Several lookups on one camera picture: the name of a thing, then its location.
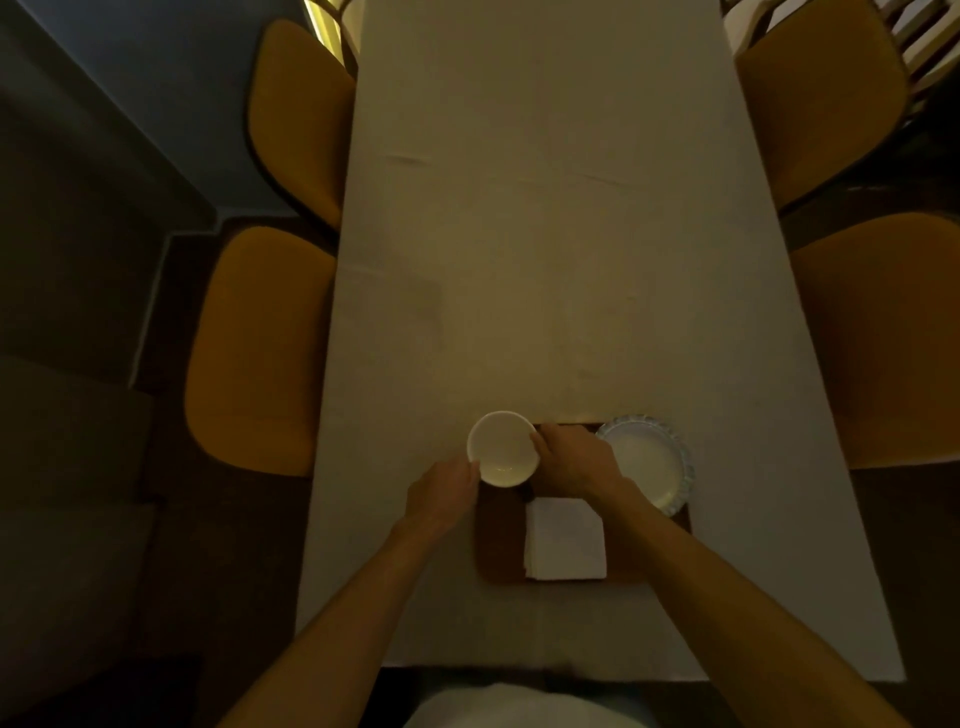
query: chair seat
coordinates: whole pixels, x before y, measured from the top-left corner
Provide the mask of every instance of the chair seat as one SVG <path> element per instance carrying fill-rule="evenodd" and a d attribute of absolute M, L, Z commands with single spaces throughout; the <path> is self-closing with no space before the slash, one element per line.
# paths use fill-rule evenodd
<path fill-rule="evenodd" d="M 960 227 L 893 215 L 791 260 L 850 467 L 960 458 Z"/>
<path fill-rule="evenodd" d="M 186 421 L 207 453 L 263 473 L 312 472 L 335 268 L 273 228 L 227 244 L 186 380 Z"/>
<path fill-rule="evenodd" d="M 275 20 L 263 33 L 247 130 L 267 172 L 294 200 L 340 229 L 356 83 L 306 29 Z"/>
<path fill-rule="evenodd" d="M 871 0 L 811 0 L 736 64 L 777 208 L 866 157 L 907 111 L 909 77 Z"/>

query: folded napkin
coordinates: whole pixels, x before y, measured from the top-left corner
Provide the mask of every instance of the folded napkin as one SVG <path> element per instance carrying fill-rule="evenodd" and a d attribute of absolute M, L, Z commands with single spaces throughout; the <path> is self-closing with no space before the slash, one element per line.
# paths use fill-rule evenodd
<path fill-rule="evenodd" d="M 535 498 L 527 503 L 523 566 L 541 581 L 607 578 L 603 521 L 585 500 Z"/>

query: person's left hand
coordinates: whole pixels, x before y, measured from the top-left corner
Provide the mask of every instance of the person's left hand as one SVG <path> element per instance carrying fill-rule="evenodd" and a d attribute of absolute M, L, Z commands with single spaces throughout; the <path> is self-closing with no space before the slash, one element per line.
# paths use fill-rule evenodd
<path fill-rule="evenodd" d="M 430 541 L 440 540 L 476 503 L 480 463 L 465 454 L 434 463 L 407 491 L 405 525 Z"/>

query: hand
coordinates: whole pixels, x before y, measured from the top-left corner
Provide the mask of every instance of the hand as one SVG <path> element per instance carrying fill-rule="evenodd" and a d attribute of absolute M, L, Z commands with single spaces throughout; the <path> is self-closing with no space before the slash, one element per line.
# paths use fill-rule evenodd
<path fill-rule="evenodd" d="M 479 483 L 480 463 L 465 454 L 434 463 L 407 491 L 403 530 L 439 541 L 476 503 Z"/>
<path fill-rule="evenodd" d="M 530 439 L 540 456 L 538 476 L 565 496 L 589 499 L 630 483 L 620 473 L 610 444 L 580 425 L 547 423 Z"/>

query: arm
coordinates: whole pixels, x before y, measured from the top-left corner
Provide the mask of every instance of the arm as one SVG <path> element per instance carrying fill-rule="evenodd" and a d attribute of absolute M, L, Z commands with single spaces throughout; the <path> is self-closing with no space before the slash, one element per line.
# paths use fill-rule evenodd
<path fill-rule="evenodd" d="M 352 728 L 437 543 L 476 501 L 479 467 L 438 463 L 407 493 L 386 543 L 247 691 L 221 728 Z"/>
<path fill-rule="evenodd" d="M 532 436 L 541 476 L 633 544 L 663 608 L 747 728 L 909 728 L 829 645 L 654 507 L 620 474 L 610 445 L 582 427 L 541 432 Z"/>

